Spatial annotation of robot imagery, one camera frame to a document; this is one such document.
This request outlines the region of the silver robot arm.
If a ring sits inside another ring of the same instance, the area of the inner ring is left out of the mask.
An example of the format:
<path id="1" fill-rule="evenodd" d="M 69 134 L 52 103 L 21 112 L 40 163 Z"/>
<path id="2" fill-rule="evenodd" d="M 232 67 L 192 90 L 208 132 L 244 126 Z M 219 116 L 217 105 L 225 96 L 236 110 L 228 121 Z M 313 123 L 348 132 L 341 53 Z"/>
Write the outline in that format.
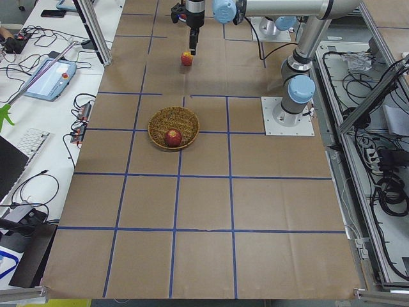
<path id="1" fill-rule="evenodd" d="M 308 16 L 307 24 L 296 48 L 284 61 L 281 74 L 286 91 L 289 81 L 296 75 L 307 75 L 312 67 L 314 53 L 321 42 L 322 35 L 333 19 L 352 12 L 361 1 L 213 1 L 213 18 L 221 24 L 233 21 L 239 24 L 246 17 L 286 17 Z M 173 23 L 179 21 L 179 15 L 186 16 L 190 27 L 189 49 L 196 55 L 200 27 L 205 23 L 205 1 L 181 1 L 171 8 Z M 283 106 L 287 114 L 300 114 L 306 103 L 296 107 L 296 100 L 289 93 L 283 97 Z"/>
<path id="2" fill-rule="evenodd" d="M 297 20 L 297 16 L 262 17 L 259 30 L 266 36 L 278 35 L 292 28 Z"/>

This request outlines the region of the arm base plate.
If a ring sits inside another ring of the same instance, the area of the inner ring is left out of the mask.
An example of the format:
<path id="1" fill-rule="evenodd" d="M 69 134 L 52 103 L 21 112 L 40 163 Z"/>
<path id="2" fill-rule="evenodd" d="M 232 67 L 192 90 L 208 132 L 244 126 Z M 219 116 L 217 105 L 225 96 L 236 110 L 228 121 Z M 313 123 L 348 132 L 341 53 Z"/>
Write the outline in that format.
<path id="1" fill-rule="evenodd" d="M 260 42 L 291 42 L 289 28 L 297 19 L 294 16 L 285 17 L 251 17 L 252 40 Z"/>
<path id="2" fill-rule="evenodd" d="M 281 97 L 261 97 L 265 135 L 314 137 L 308 107 L 300 114 L 289 114 L 282 108 L 281 100 Z"/>

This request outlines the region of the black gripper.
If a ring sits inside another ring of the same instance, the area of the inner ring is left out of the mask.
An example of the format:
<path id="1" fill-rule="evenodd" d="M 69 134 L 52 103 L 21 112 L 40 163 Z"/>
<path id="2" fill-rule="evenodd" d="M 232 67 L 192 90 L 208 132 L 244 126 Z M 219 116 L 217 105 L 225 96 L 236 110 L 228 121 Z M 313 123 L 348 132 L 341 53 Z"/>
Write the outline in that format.
<path id="1" fill-rule="evenodd" d="M 171 8 L 171 20 L 173 23 L 179 21 L 179 16 L 186 16 L 186 24 L 191 28 L 189 33 L 189 49 L 191 55 L 196 55 L 199 38 L 199 28 L 205 22 L 205 1 L 185 0 L 176 3 Z"/>

